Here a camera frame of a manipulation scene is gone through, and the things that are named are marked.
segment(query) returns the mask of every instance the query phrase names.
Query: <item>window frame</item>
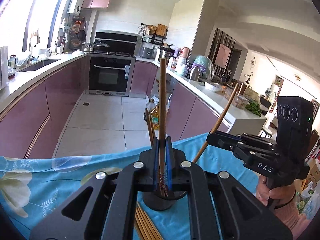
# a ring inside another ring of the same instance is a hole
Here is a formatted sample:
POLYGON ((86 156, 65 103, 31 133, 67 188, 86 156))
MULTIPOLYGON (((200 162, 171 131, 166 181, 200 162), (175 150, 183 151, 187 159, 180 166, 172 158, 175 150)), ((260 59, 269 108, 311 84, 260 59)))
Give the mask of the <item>window frame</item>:
MULTIPOLYGON (((58 0, 57 1, 56 7, 55 7, 54 12, 53 12, 51 25, 50 25, 50 30, 49 30, 48 44, 47 44, 48 48, 50 48, 50 46, 51 46, 54 24, 55 24, 55 21, 56 21, 56 18, 57 18, 57 14, 58 14, 58 10, 59 10, 61 1, 62 0, 58 0)), ((32 11, 33 11, 35 3, 36 3, 36 0, 33 0, 31 8, 30 8, 30 11, 29 11, 29 14, 28 14, 26 27, 25 27, 24 35, 23 35, 22 52, 27 51, 29 23, 30 23, 30 19, 31 19, 31 16, 32 16, 32 11)))

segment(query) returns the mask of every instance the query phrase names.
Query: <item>wooden cutting board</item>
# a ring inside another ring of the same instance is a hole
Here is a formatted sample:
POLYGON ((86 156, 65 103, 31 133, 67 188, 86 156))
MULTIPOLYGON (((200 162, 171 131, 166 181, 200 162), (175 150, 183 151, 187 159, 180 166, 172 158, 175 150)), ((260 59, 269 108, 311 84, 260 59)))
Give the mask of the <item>wooden cutting board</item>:
POLYGON ((156 35, 167 37, 168 27, 162 24, 158 24, 156 35))

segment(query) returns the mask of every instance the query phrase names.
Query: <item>kitchen sink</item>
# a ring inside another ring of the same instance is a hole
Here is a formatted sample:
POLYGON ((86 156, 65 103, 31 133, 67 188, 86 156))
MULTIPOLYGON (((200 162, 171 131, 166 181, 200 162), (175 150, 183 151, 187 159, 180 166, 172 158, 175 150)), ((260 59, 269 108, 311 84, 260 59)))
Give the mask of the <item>kitchen sink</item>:
POLYGON ((35 71, 35 70, 38 70, 38 69, 40 69, 40 68, 42 68, 44 66, 47 66, 47 65, 53 63, 53 62, 56 62, 58 60, 60 60, 60 59, 45 59, 45 60, 37 62, 37 63, 35 63, 35 64, 33 64, 33 65, 29 66, 29 67, 26 67, 23 70, 20 70, 19 72, 35 71))

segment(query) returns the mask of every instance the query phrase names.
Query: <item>camera lens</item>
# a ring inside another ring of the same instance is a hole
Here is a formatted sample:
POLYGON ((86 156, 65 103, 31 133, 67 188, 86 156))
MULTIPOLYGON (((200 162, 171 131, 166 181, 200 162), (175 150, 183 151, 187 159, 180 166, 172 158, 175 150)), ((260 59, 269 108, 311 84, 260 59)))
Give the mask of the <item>camera lens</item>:
POLYGON ((297 111, 297 108, 295 107, 292 109, 291 118, 292 118, 292 121, 294 122, 298 119, 298 111, 297 111))
POLYGON ((281 105, 278 106, 278 114, 279 114, 279 115, 282 114, 282 106, 281 106, 281 105))
POLYGON ((290 116, 290 108, 288 105, 284 105, 284 108, 283 108, 283 117, 285 120, 288 120, 289 119, 289 116, 290 116))

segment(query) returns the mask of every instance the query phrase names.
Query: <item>white countertop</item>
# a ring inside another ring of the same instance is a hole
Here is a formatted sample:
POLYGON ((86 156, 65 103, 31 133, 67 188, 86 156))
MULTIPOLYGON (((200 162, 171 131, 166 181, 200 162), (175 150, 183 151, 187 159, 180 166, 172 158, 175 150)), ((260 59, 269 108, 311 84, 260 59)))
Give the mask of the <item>white countertop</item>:
MULTIPOLYGON (((136 61, 149 62, 160 67, 160 63, 153 59, 141 58, 136 56, 136 61)), ((176 72, 171 71, 170 69, 167 69, 167 73, 171 75, 173 78, 175 78, 176 80, 178 80, 182 85, 187 87, 200 99, 202 99, 206 104, 208 104, 208 106, 210 106, 218 114, 222 113, 223 109, 228 103, 228 100, 225 99, 223 95, 207 90, 204 87, 204 83, 189 81, 185 77, 177 74, 176 72)), ((227 120, 230 124, 233 124, 237 119, 266 119, 266 118, 264 116, 259 117, 248 110, 242 110, 237 108, 236 106, 231 105, 224 119, 227 120)))
POLYGON ((46 59, 60 59, 47 66, 44 66, 35 71, 16 72, 15 77, 9 80, 9 84, 0 90, 0 113, 14 101, 23 91, 28 89, 30 86, 38 82, 40 79, 49 75, 53 71, 77 60, 85 57, 86 54, 72 55, 62 54, 54 55, 46 59))

